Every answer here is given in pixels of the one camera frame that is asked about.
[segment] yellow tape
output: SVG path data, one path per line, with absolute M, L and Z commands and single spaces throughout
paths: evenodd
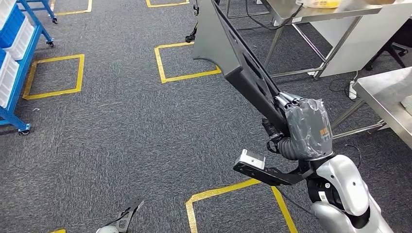
M 33 83 L 34 74 L 35 74 L 37 64 L 46 63 L 46 62 L 63 61 L 63 60 L 76 59 L 76 58 L 79 59 L 79 67 L 78 67 L 78 71 L 77 71 L 76 87 L 74 89 L 63 90 L 63 91 L 54 91 L 54 92 L 36 94 L 36 95 L 30 95 L 30 90 L 32 88 L 32 83 Z M 77 55 L 71 55 L 71 56 L 65 56 L 65 57 L 55 57 L 55 58 L 43 59 L 43 60 L 39 60 L 39 61 L 33 61 L 32 66 L 30 67 L 29 77 L 27 79 L 26 86 L 24 88 L 23 99 L 34 100 L 34 99 L 40 99 L 40 98 L 45 98 L 45 97 L 50 97 L 50 96 L 59 96 L 59 95 L 62 95 L 62 94 L 76 93 L 76 92 L 81 91 L 82 90 L 82 82 L 83 82 L 84 65 L 85 65 L 85 55 L 84 54 L 77 54 Z
M 81 13 L 90 13 L 91 12 L 91 7 L 93 5 L 93 0 L 88 0 L 88 5 L 87 5 L 87 10 L 84 11 L 71 11 L 71 12 L 60 12 L 60 13 L 54 13 L 56 16 L 66 16 L 66 15 L 73 15 L 73 14 L 81 14 Z
M 50 232 L 50 233 L 66 233 L 65 229 L 57 230 L 55 232 Z
M 297 229 L 295 227 L 295 224 L 293 223 L 291 214 L 289 214 L 288 208 L 286 207 L 286 204 L 282 198 L 282 194 L 276 187 L 272 186 L 271 188 L 273 194 L 275 195 L 277 204 L 279 205 L 280 211 L 282 211 L 283 217 L 286 220 L 286 224 L 288 225 L 289 231 L 291 231 L 291 233 L 297 233 Z
M 220 194 L 228 193 L 231 191 L 235 191 L 241 188 L 245 188 L 251 185 L 255 185 L 261 183 L 258 180 L 250 179 L 240 183 L 235 183 L 226 187 L 211 189 L 202 193 L 198 193 L 193 195 L 187 202 L 186 202 L 186 212 L 188 214 L 188 221 L 191 233 L 198 233 L 197 224 L 196 224 L 196 216 L 194 214 L 193 203 L 195 201 L 203 200 L 206 198 L 214 197 Z M 289 214 L 289 211 L 283 201 L 282 195 L 279 193 L 279 190 L 276 187 L 272 187 L 273 194 L 275 195 L 276 201 L 279 204 L 279 208 L 285 218 L 286 224 L 288 225 L 289 231 L 291 233 L 297 233 L 297 229 L 295 224 L 293 223 L 292 217 Z
M 216 66 L 216 69 L 211 70 L 211 71 L 205 71 L 205 72 L 200 72 L 200 73 L 195 73 L 195 74 L 188 74 L 188 75 L 166 78 L 165 70 L 163 68 L 162 58 L 160 57 L 160 49 L 193 45 L 193 44 L 194 42 L 190 42 L 190 43 L 183 42 L 183 43 L 176 43 L 176 44 L 159 45 L 154 49 L 154 54 L 156 55 L 157 68 L 159 69 L 160 81 L 162 83 L 173 82 L 173 81 L 183 80 L 183 79 L 191 79 L 191 78 L 202 77 L 202 76 L 212 75 L 212 74 L 220 74 L 222 72 L 219 69 L 219 67 Z
M 196 224 L 196 217 L 194 214 L 194 209 L 193 209 L 193 202 L 203 200 L 206 198 L 210 198 L 213 196 L 217 196 L 223 193 L 227 193 L 230 191 L 234 191 L 237 189 L 245 188 L 254 184 L 260 183 L 260 181 L 255 180 L 255 179 L 250 179 L 246 180 L 240 183 L 232 184 L 226 187 L 222 188 L 217 188 L 217 189 L 212 189 L 208 190 L 202 193 L 198 193 L 193 195 L 187 202 L 186 202 L 186 212 L 188 214 L 188 220 L 189 220 L 189 226 L 190 226 L 190 232 L 191 233 L 198 233 L 197 231 L 197 224 Z
M 186 0 L 185 2 L 178 2 L 178 3 L 152 5 L 152 4 L 150 3 L 150 0 L 146 0 L 147 7 L 178 6 L 178 5 L 188 4 L 188 3 L 189 3 L 189 0 Z

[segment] stainless steel table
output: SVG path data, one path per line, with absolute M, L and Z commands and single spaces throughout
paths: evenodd
M 264 15 L 264 14 L 271 14 L 276 20 L 277 23 L 282 24 L 284 23 L 291 15 L 293 15 L 299 8 L 296 5 L 295 0 L 261 0 L 263 5 L 268 9 L 268 12 L 261 12 L 261 13 L 253 13 L 250 14 L 251 16 L 257 15 Z M 286 76 L 286 75 L 293 75 L 293 74 L 300 74 L 300 73 L 307 73 L 307 72 L 315 72 L 314 78 L 319 77 L 322 74 L 322 71 L 326 68 L 328 62 L 332 60 L 335 54 L 338 52 L 339 48 L 348 38 L 350 33 L 353 31 L 357 23 L 360 21 L 362 16 L 370 15 L 370 14 L 377 14 L 381 10 L 380 5 L 370 5 L 367 3 L 369 0 L 345 0 L 342 4 L 335 9 L 315 9 L 315 8 L 302 8 L 299 13 L 293 19 L 288 22 L 291 24 L 297 32 L 303 37 L 303 39 L 309 44 L 309 46 L 313 49 L 313 51 L 319 56 L 319 58 L 323 61 L 322 64 L 317 68 L 305 69 L 305 70 L 298 70 L 298 71 L 291 71 L 285 73 L 279 73 L 271 75 L 272 78 Z M 238 16 L 229 16 L 229 6 L 230 0 L 227 1 L 226 5 L 226 16 L 228 18 L 238 18 L 238 17 L 247 17 L 247 15 L 238 15 Z M 329 19 L 338 19 L 338 18 L 345 18 L 345 17 L 354 17 L 354 21 L 351 23 L 349 28 L 346 30 L 344 35 L 342 36 L 341 40 L 337 43 L 336 46 L 332 48 L 329 54 L 324 57 L 320 51 L 315 47 L 315 45 L 308 39 L 308 37 L 297 27 L 296 24 L 298 23 L 306 23 L 306 22 L 315 22 L 315 21 L 322 21 L 322 20 L 329 20 Z M 267 67 L 270 59 L 272 58 L 273 52 L 276 47 L 276 43 L 282 34 L 283 27 L 276 30 L 275 36 L 272 40 L 272 45 L 269 49 L 269 53 L 265 59 L 264 67 Z
M 385 123 L 412 148 L 412 116 L 400 103 L 412 96 L 412 67 L 358 79 L 353 85 L 361 100 L 358 100 L 339 119 L 332 129 L 345 121 L 350 115 L 367 103 L 381 118 L 378 124 L 334 135 L 335 138 L 382 127 Z

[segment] black metal frame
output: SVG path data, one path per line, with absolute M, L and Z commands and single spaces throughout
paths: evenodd
M 224 77 L 278 131 L 286 137 L 289 136 L 284 112 L 275 104 L 275 96 L 279 94 L 280 89 L 215 1 L 202 1 L 200 9 L 199 30 L 194 43 L 193 58 L 206 59 L 219 66 Z

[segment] plastic wrap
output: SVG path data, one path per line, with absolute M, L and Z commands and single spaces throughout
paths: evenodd
M 313 160 L 330 155 L 332 133 L 322 100 L 301 100 L 285 111 L 296 159 Z

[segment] yellow container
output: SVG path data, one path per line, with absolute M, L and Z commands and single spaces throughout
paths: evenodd
M 342 0 L 296 0 L 296 4 L 303 3 L 304 7 L 311 8 L 337 8 Z

